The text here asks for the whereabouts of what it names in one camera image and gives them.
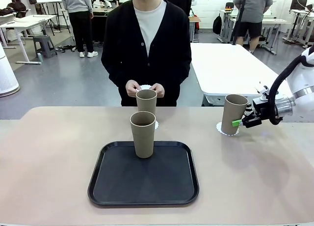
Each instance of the cup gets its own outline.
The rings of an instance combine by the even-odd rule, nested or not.
[[[136,93],[139,112],[156,113],[157,93],[153,90],[141,90]]]
[[[130,118],[136,155],[149,158],[154,152],[156,117],[151,112],[137,112]]]
[[[222,116],[221,131],[224,134],[234,135],[238,127],[233,127],[232,122],[242,119],[248,100],[246,97],[237,94],[226,96],[224,114]]]

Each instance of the tray rim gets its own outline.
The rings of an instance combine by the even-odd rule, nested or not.
[[[188,160],[189,160],[189,165],[190,165],[190,170],[192,172],[192,183],[193,183],[193,186],[194,186],[194,194],[193,196],[188,199],[188,200],[184,200],[184,201],[180,201],[178,203],[137,203],[137,204],[134,204],[134,203],[102,203],[102,202],[99,202],[95,199],[94,197],[94,187],[95,187],[95,183],[96,183],[96,180],[97,180],[97,177],[98,177],[98,173],[99,173],[99,170],[100,170],[100,166],[101,166],[101,163],[102,163],[102,159],[105,155],[105,152],[109,149],[109,148],[113,148],[115,146],[117,146],[117,143],[124,143],[124,144],[127,144],[127,143],[134,143],[133,141],[113,141],[113,142],[110,142],[108,144],[106,144],[99,152],[99,155],[98,155],[98,158],[97,158],[97,161],[96,161],[96,164],[95,164],[95,167],[94,167],[94,170],[93,170],[93,174],[92,174],[92,177],[91,177],[91,180],[89,182],[89,185],[88,185],[88,189],[87,189],[87,194],[88,194],[88,197],[89,199],[91,200],[92,203],[96,204],[97,206],[112,206],[112,207],[116,207],[116,206],[134,206],[134,207],[139,207],[139,206],[180,206],[180,205],[187,205],[189,203],[192,203],[194,200],[196,200],[198,194],[199,194],[199,191],[200,191],[200,186],[199,186],[199,183],[198,183],[198,178],[197,178],[197,174],[196,174],[196,168],[195,168],[195,164],[194,164],[194,159],[193,159],[193,154],[192,154],[192,151],[191,149],[186,145],[184,144],[183,142],[180,142],[180,141],[154,141],[154,146],[161,146],[161,144],[163,142],[166,142],[166,143],[173,143],[175,145],[173,146],[182,146],[186,152],[187,152],[187,156],[188,156]]]

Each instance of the gray plastic stool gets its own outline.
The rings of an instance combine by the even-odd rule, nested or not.
[[[41,53],[46,58],[51,58],[54,53],[57,55],[57,52],[54,48],[50,36],[48,35],[35,36],[33,37],[33,41],[36,56],[38,56],[38,53]],[[40,44],[41,49],[37,49],[36,42]]]

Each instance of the shoe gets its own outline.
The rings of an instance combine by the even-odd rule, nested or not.
[[[89,57],[89,58],[92,58],[92,57],[95,57],[95,56],[98,56],[98,52],[93,51],[92,53],[88,53],[87,54],[87,57]]]

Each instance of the tray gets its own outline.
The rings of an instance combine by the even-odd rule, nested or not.
[[[132,141],[106,145],[99,154],[88,196],[100,206],[184,205],[199,193],[191,150],[176,141],[154,142],[141,159]]]

